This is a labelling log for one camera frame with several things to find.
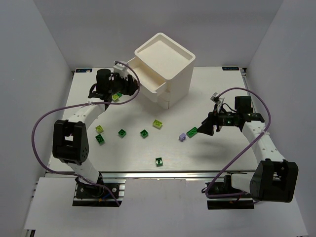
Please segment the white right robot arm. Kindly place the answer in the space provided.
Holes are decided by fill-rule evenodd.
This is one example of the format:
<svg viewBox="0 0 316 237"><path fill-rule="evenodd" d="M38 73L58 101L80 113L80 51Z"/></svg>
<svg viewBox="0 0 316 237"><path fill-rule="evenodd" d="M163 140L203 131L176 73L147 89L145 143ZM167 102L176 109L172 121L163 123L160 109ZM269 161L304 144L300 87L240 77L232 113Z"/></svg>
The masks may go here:
<svg viewBox="0 0 316 237"><path fill-rule="evenodd" d="M213 111L197 129L198 133L212 136L223 126L237 127L248 140L258 161L254 172L230 172L224 176L222 187L211 182L206 188L210 198L225 198L249 194L255 201L291 202L293 200L298 166L289 162L278 151L270 135L265 131L265 121L252 108L251 97L235 97L235 108L228 112L223 108L224 99L213 95Z"/></svg>

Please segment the lime lego brick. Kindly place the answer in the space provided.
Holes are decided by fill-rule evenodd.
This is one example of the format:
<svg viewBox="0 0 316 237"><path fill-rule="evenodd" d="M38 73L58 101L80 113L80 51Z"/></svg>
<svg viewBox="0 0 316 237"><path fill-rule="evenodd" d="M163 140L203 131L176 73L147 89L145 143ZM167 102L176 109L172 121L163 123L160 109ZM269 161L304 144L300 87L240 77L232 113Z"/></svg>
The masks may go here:
<svg viewBox="0 0 316 237"><path fill-rule="evenodd" d="M112 100L113 101L116 101L116 100L118 100L119 99L119 96L117 95L117 94L114 94L113 96L112 96Z"/></svg>
<svg viewBox="0 0 316 237"><path fill-rule="evenodd" d="M102 133L102 132L104 132L104 130L103 130L103 128L102 128L102 126L97 126L97 127L95 127L95 130L96 130L96 132L98 133L98 134L100 134L100 133Z"/></svg>
<svg viewBox="0 0 316 237"><path fill-rule="evenodd" d="M154 122L153 122L153 127L157 128L157 129L161 129L162 125L163 125L163 123L157 119L154 120Z"/></svg>

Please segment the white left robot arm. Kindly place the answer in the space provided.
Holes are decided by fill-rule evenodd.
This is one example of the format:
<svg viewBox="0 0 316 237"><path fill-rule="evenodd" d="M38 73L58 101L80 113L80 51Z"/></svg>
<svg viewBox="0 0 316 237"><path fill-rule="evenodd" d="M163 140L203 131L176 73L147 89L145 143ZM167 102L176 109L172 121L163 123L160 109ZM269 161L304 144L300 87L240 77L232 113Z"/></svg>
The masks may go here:
<svg viewBox="0 0 316 237"><path fill-rule="evenodd" d="M90 88L88 104L66 120L57 120L54 124L52 155L67 164L81 178L100 183L100 172L88 158L89 144L87 129L106 111L116 93L132 96L139 90L139 83L132 75L125 77L112 73L109 69L100 69L96 74L96 83Z"/></svg>

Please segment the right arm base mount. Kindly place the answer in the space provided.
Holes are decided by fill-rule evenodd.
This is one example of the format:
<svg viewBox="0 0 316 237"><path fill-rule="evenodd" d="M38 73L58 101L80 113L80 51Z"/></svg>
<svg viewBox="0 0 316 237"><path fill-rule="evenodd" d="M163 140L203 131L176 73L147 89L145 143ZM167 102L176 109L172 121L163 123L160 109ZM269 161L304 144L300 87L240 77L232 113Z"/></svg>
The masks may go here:
<svg viewBox="0 0 316 237"><path fill-rule="evenodd" d="M254 209L254 201L249 194L240 194L241 191L231 188L228 183L217 182L207 192L208 195L227 195L226 197L207 198L208 210L246 210Z"/></svg>

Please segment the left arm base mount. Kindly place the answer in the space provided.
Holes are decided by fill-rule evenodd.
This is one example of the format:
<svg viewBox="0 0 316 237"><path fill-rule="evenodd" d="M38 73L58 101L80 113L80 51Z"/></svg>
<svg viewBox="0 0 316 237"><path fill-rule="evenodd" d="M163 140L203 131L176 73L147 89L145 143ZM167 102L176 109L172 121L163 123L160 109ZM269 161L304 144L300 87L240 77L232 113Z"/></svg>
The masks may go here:
<svg viewBox="0 0 316 237"><path fill-rule="evenodd" d="M109 191L104 188L81 182L75 179L76 188L72 206L79 207L118 207ZM122 203L125 190L124 180L104 179L104 185L110 189L118 203Z"/></svg>

